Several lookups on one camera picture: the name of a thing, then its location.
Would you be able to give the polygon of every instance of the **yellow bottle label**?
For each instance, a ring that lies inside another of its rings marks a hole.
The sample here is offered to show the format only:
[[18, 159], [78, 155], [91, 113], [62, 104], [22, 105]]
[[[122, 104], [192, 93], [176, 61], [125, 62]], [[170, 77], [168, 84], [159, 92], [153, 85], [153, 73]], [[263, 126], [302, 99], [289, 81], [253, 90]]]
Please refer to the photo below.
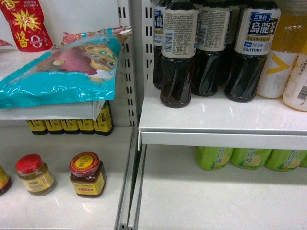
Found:
[[79, 119], [78, 126], [82, 131], [93, 131], [95, 129], [92, 119]]
[[73, 187], [76, 190], [77, 194], [80, 195], [98, 195], [101, 193], [105, 181], [103, 179], [102, 173], [99, 174], [96, 183], [93, 184], [81, 184], [81, 183], [72, 183]]
[[76, 131], [79, 129], [77, 120], [61, 120], [61, 123], [65, 131]]
[[102, 108], [96, 121], [94, 122], [95, 130], [98, 132], [108, 132], [112, 128], [112, 120], [109, 106]]
[[0, 166], [0, 189], [2, 189], [9, 181], [9, 176]]
[[31, 131], [34, 132], [45, 131], [47, 129], [44, 120], [27, 120], [27, 123]]
[[61, 131], [63, 129], [61, 120], [45, 120], [45, 124], [49, 131]]
[[24, 185], [30, 192], [41, 192], [51, 187], [54, 183], [54, 179], [49, 172], [46, 172], [42, 176], [33, 180], [24, 180]]

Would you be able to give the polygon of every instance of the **glass jar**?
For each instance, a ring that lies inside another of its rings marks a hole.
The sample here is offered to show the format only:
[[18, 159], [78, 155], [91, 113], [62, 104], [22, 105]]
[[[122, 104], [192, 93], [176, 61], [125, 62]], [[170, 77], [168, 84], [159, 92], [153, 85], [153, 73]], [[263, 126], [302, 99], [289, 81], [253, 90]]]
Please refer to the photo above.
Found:
[[83, 152], [75, 156], [69, 165], [71, 182], [81, 197], [98, 197], [106, 183], [103, 162], [93, 152]]
[[6, 193], [11, 186], [11, 179], [4, 169], [0, 166], [0, 195]]
[[43, 196], [55, 187], [48, 166], [38, 154], [29, 154], [19, 159], [15, 165], [18, 177], [23, 180], [29, 193]]

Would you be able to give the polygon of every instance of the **bottle cap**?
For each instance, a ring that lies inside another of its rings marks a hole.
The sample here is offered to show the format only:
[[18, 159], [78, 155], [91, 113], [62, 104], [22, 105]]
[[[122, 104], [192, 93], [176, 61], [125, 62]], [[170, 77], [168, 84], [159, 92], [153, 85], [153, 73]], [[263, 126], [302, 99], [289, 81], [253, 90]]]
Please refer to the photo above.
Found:
[[38, 154], [28, 154], [22, 158], [20, 158], [15, 168], [17, 172], [21, 175], [26, 175], [35, 172], [42, 166], [43, 161]]
[[71, 173], [77, 177], [93, 174], [99, 167], [99, 157], [94, 152], [83, 152], [75, 156], [69, 165]]

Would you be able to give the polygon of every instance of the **red snack bag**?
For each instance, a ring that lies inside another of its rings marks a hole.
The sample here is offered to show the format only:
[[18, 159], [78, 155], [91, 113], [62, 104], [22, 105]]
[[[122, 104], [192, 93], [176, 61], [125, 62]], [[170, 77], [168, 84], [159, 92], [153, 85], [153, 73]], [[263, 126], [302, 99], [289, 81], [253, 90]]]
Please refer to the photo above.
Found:
[[0, 0], [0, 9], [10, 25], [17, 48], [38, 52], [53, 47], [38, 0]]

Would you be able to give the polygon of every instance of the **yellow drink bottle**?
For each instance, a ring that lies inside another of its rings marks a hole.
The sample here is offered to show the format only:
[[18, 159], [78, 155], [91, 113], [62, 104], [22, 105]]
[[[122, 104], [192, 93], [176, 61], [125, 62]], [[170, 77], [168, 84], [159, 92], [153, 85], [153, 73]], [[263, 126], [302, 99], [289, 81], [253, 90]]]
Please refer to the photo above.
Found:
[[295, 59], [307, 39], [307, 3], [289, 0], [281, 7], [282, 15], [267, 54], [256, 94], [278, 98], [283, 94]]

